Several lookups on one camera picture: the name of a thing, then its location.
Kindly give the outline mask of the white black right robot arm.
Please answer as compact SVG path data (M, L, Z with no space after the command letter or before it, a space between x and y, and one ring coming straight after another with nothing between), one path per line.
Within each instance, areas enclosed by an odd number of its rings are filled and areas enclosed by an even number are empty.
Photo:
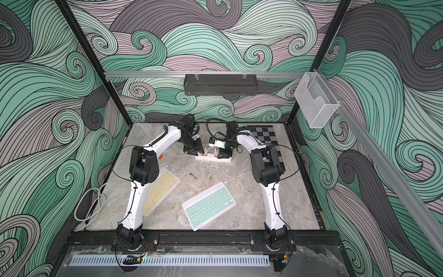
M284 221L279 195L279 182L284 173L278 151L272 144L265 144L245 126L235 121L225 123L226 133L216 141L224 142L219 158L232 156L233 149L241 146L250 156L251 173L260 185L265 207L264 240L266 247L275 252L291 242L290 227Z

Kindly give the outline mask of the clear acrylic wall holder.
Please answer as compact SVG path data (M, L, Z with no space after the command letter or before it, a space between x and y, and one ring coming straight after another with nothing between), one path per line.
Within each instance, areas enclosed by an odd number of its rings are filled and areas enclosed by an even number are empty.
M322 129L339 108L332 85L320 72L305 72L295 99L311 129Z

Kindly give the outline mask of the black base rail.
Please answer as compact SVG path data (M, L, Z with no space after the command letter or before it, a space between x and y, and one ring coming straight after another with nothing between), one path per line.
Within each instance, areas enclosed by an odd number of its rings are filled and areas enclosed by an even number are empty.
M142 230L141 235L145 241L155 247L171 246L264 246L266 235L264 230ZM120 239L115 231L85 231L72 233L66 239L67 244L113 244ZM293 230L288 236L286 244L295 245L339 245L340 235L337 232L324 230Z

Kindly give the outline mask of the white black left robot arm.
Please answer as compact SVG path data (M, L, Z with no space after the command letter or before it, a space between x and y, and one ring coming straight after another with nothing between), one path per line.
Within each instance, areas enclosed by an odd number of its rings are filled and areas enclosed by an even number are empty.
M191 114L163 126L164 132L146 145L132 148L129 174L130 197L125 217L118 222L117 236L130 250L142 245L143 209L151 185L160 174L159 158L174 143L183 144L183 152L190 156L203 154L200 127Z

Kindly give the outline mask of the green wireless keyboard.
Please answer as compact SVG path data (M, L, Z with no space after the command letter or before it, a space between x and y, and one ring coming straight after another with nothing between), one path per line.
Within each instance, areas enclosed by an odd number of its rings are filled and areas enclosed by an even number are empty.
M235 206L236 201L224 182L219 182L182 203L193 231L204 227Z

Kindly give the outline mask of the yellow wireless keyboard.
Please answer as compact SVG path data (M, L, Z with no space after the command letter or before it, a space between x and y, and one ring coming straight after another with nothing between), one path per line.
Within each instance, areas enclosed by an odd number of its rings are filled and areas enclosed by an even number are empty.
M181 179L169 169L160 169L158 179L151 185L143 208L143 216L147 217L174 190Z

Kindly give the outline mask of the white power strip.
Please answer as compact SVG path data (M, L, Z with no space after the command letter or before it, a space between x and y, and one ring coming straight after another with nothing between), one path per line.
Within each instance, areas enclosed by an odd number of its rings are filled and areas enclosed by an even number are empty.
M195 157L195 160L203 160L206 162L230 163L232 161L232 158L217 158L216 156L214 156L213 153L208 153L208 154L198 153L198 155Z

